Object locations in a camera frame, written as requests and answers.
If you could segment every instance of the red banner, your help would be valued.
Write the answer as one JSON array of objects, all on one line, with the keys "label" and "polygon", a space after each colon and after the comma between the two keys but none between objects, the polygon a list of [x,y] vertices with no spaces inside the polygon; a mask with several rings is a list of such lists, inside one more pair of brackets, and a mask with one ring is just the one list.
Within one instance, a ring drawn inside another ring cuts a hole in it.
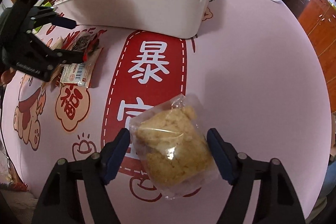
[{"label": "red banner", "polygon": [[[185,94],[186,64],[184,39],[139,30],[130,34],[112,78],[101,147],[113,141],[121,128],[129,128],[131,117]],[[142,181],[148,179],[132,144],[119,171]]]}]

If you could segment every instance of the white storage bin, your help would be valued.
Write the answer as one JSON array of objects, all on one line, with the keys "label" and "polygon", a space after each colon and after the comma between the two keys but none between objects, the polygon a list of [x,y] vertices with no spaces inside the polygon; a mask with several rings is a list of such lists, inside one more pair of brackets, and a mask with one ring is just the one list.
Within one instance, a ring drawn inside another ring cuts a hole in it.
[{"label": "white storage bin", "polygon": [[209,0],[57,0],[77,24],[140,29],[179,38],[196,35]]}]

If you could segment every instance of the yellow crumbly food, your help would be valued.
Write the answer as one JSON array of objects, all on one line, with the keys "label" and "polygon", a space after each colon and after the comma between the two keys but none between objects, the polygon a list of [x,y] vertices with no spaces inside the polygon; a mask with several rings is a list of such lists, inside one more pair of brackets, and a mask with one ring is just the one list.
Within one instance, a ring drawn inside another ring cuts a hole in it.
[{"label": "yellow crumbly food", "polygon": [[173,186],[213,164],[205,139],[190,121],[195,117],[192,107],[174,108],[139,126],[136,137],[151,148],[145,164],[154,183]]}]

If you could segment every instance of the plastic bag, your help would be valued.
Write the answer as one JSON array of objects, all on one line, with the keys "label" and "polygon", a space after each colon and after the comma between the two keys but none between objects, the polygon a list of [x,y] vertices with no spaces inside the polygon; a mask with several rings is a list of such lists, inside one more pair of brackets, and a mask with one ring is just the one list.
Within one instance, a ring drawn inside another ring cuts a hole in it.
[{"label": "plastic bag", "polygon": [[167,199],[191,194],[217,177],[188,97],[180,94],[133,117],[130,132],[149,178]]}]

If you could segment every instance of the blue gripper pad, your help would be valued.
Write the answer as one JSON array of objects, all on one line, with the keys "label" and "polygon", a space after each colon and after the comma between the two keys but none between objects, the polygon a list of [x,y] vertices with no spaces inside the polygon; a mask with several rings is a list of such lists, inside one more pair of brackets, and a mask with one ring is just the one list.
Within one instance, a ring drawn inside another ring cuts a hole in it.
[{"label": "blue gripper pad", "polygon": [[239,176],[236,150],[232,144],[223,141],[215,128],[209,129],[207,142],[220,175],[230,185],[233,185]]},{"label": "blue gripper pad", "polygon": [[121,162],[124,159],[130,143],[130,133],[123,128],[119,131],[113,142],[107,143],[102,149],[101,155],[101,178],[105,185],[116,178]]}]

